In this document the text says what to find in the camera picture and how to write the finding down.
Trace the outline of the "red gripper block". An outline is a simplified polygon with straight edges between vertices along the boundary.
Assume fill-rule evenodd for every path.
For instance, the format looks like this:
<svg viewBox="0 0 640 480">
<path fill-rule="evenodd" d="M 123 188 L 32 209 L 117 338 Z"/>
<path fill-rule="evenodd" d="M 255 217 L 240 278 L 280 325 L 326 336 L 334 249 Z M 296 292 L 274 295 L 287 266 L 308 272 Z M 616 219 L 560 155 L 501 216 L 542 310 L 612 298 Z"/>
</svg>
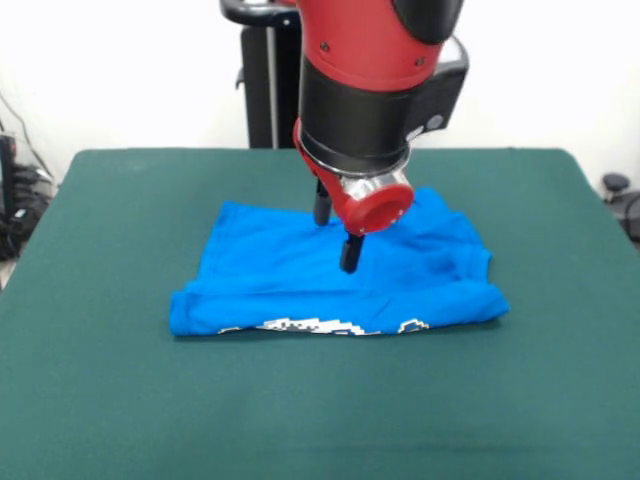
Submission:
<svg viewBox="0 0 640 480">
<path fill-rule="evenodd" d="M 316 161 L 302 143 L 302 123 L 293 127 L 293 141 L 306 166 L 316 178 L 314 221 L 327 225 L 332 214 L 343 223 L 348 238 L 343 243 L 340 268 L 356 272 L 364 239 L 396 223 L 411 207 L 414 189 L 405 175 L 407 159 L 384 173 L 356 177 L 332 171 Z"/>
</svg>

